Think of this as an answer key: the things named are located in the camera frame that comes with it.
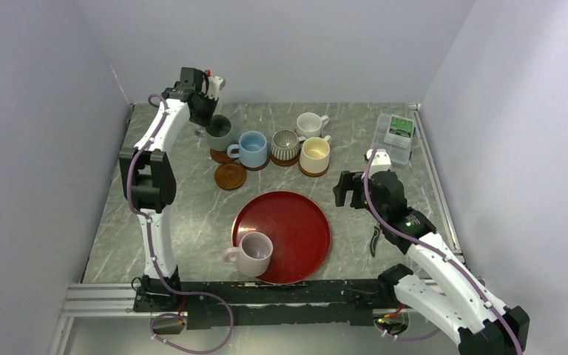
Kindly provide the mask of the white mug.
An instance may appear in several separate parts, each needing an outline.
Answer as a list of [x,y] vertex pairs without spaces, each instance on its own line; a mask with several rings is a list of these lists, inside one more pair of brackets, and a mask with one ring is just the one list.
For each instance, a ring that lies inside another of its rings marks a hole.
[[306,138],[320,137],[330,118],[327,115],[319,116],[312,112],[305,112],[296,120],[296,133]]

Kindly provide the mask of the grey-green mug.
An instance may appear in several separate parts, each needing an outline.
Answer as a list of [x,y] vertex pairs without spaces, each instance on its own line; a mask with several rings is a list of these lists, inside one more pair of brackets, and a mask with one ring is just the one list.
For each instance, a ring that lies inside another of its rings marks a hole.
[[206,127],[206,142],[214,151],[226,151],[239,138],[237,127],[225,115],[213,115]]

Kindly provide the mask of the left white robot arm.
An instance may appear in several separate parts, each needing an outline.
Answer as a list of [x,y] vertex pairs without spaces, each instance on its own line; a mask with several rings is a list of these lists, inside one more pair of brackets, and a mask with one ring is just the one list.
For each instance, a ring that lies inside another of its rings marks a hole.
[[177,181],[169,153],[187,123],[209,126],[225,85],[225,78],[210,70],[182,68],[172,86],[148,97],[150,104],[158,100],[156,116],[143,137],[119,153],[124,197],[140,223],[145,248],[140,293],[154,296],[166,311],[176,309],[183,300],[171,249],[169,207],[175,200]]

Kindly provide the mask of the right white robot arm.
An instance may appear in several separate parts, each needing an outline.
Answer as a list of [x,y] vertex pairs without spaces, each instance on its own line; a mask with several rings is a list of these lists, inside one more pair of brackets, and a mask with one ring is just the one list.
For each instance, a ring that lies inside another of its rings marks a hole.
[[336,206],[368,210],[379,222],[376,230],[420,266],[437,284],[429,287],[403,264],[383,271],[373,296],[354,289],[348,301],[361,306],[381,301],[418,311],[456,344],[460,354],[522,354],[530,318],[520,306],[508,307],[456,258],[432,222],[408,205],[402,182],[391,171],[343,171],[333,188]]

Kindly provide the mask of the blue mug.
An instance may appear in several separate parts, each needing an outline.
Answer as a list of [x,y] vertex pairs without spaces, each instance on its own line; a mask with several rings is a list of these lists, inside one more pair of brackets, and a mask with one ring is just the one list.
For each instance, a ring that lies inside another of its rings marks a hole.
[[248,169],[258,169],[268,160],[268,142],[262,133],[247,131],[240,136],[238,143],[228,146],[226,154],[229,158],[238,159]]

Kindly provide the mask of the lilac mug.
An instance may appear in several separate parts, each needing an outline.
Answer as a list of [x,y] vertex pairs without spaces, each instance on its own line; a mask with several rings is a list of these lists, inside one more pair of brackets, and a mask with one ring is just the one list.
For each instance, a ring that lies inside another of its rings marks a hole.
[[227,248],[222,256],[225,263],[233,263],[247,277],[264,274],[271,261],[274,247],[263,233],[253,231],[243,236],[237,246]]

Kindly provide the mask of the grey ribbed mug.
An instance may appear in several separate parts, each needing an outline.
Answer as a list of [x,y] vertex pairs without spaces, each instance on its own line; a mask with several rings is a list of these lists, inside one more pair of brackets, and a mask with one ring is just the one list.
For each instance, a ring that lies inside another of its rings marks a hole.
[[281,129],[274,133],[271,140],[271,155],[278,160],[293,160],[301,150],[301,145],[307,140],[290,129]]

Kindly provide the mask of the cream yellow mug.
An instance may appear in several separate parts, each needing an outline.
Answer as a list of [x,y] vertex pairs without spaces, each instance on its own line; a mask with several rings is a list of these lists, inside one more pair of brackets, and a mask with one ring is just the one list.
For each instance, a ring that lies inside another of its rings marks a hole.
[[331,136],[308,138],[300,150],[299,163],[309,172],[321,172],[330,163]]

